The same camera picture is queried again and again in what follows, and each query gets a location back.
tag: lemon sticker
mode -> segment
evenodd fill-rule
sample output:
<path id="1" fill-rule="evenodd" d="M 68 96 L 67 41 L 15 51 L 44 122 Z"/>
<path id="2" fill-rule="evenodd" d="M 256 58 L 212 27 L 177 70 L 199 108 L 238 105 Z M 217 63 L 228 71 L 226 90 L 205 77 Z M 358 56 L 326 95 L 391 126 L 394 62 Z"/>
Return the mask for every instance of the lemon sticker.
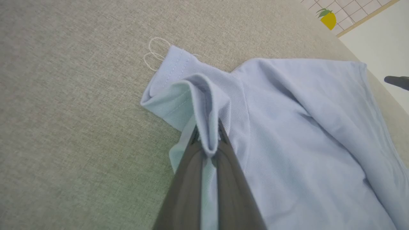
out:
<path id="1" fill-rule="evenodd" d="M 317 13 L 318 12 L 320 12 L 318 18 L 322 17 L 322 23 L 324 23 L 328 29 L 332 30 L 337 23 L 337 19 L 335 18 L 335 14 L 332 12 L 332 10 L 322 8 L 321 10 L 317 11 Z"/>

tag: gray fabric surface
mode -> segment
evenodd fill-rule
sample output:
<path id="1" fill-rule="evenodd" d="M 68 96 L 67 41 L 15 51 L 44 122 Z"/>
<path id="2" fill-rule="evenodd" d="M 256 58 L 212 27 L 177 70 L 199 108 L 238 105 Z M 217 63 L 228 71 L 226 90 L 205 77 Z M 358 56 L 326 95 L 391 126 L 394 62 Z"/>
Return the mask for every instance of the gray fabric surface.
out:
<path id="1" fill-rule="evenodd" d="M 152 226 L 179 138 L 139 105 L 155 36 L 226 71 L 253 57 L 356 60 L 292 0 L 1 1 L 1 229 Z M 369 82 L 408 164 L 409 118 Z"/>

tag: wooden trim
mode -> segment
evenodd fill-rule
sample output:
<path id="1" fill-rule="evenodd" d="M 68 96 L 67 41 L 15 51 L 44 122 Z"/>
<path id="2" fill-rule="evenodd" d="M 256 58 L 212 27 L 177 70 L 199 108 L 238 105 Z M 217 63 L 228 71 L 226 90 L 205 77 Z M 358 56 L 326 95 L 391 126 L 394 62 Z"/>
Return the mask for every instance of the wooden trim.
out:
<path id="1" fill-rule="evenodd" d="M 384 11 L 385 9 L 387 9 L 389 6 L 395 4 L 399 2 L 399 0 L 392 0 L 390 2 L 388 2 L 387 4 L 381 6 L 379 9 L 375 10 L 374 12 L 372 12 L 371 14 L 369 14 L 368 16 L 366 16 L 365 18 L 361 19 L 360 21 L 356 22 L 355 24 L 353 24 L 352 26 L 350 26 L 348 29 L 342 31 L 341 33 L 337 34 L 337 37 L 341 37 L 342 35 L 350 32 L 351 30 L 353 30 L 355 27 L 359 26 L 360 24 L 366 22 L 367 20 L 371 19 L 373 16 L 379 14 L 380 12 Z"/>

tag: white string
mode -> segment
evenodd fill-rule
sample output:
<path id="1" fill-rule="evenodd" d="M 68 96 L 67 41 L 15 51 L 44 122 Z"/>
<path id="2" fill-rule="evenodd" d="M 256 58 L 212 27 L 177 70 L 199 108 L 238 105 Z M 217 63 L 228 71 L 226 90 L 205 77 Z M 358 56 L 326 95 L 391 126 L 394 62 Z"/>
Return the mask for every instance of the white string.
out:
<path id="1" fill-rule="evenodd" d="M 159 39 L 159 40 L 162 40 L 162 41 L 166 42 L 166 43 L 169 45 L 169 48 L 170 48 L 172 45 L 171 45 L 166 39 L 163 39 L 163 38 L 160 38 L 160 37 L 154 37 L 154 38 L 152 38 L 152 39 L 149 41 L 148 49 L 149 49 L 150 52 L 144 55 L 144 62 L 145 62 L 145 64 L 146 64 L 146 66 L 147 66 L 150 70 L 156 72 L 157 69 L 152 68 L 152 67 L 148 64 L 148 62 L 146 61 L 146 56 L 147 56 L 148 54 L 152 54 L 156 59 L 158 59 L 158 60 L 160 60 L 160 61 L 163 61 L 163 60 L 165 59 L 164 56 L 162 56 L 162 55 L 160 55 L 160 54 L 158 54 L 158 53 L 152 52 L 151 43 L 152 43 L 152 41 L 155 40 L 155 39 Z M 201 57 L 201 56 L 198 55 L 198 54 L 193 54 L 193 56 L 195 56 L 195 57 Z"/>
<path id="2" fill-rule="evenodd" d="M 153 70 L 153 71 L 157 71 L 157 69 L 154 69 L 154 68 L 152 68 L 147 62 L 146 62 L 146 56 L 148 55 L 148 54 L 153 54 L 153 55 L 155 55 L 155 54 L 157 54 L 158 56 L 160 56 L 160 57 L 163 57 L 162 55 L 160 55 L 160 54 L 158 54 L 158 53 L 154 53 L 154 52 L 149 52 L 149 53 L 147 53 L 147 54 L 145 54 L 144 55 L 144 62 L 145 62 L 145 64 L 148 66 L 148 68 L 149 69 L 151 69 L 151 70 Z"/>
<path id="3" fill-rule="evenodd" d="M 148 49 L 149 49 L 149 51 L 155 56 L 156 59 L 161 60 L 160 58 L 158 58 L 158 57 L 156 56 L 157 53 L 152 52 L 151 43 L 152 43 L 152 41 L 155 40 L 155 39 L 159 39 L 159 40 L 162 40 L 162 41 L 166 42 L 166 43 L 169 45 L 169 48 L 171 47 L 171 44 L 170 44 L 166 39 L 163 39 L 163 38 L 160 38 L 160 37 L 154 37 L 153 39 L 151 39 L 151 40 L 149 41 L 149 44 L 148 44 Z"/>

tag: tiled wall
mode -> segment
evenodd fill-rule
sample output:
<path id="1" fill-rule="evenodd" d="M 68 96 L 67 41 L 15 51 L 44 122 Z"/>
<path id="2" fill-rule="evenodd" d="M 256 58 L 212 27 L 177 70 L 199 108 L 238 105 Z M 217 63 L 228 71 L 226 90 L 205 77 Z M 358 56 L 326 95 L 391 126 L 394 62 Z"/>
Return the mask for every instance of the tiled wall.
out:
<path id="1" fill-rule="evenodd" d="M 337 24 L 332 32 L 337 35 L 392 0 L 300 0 L 313 14 L 322 8 L 335 13 Z"/>

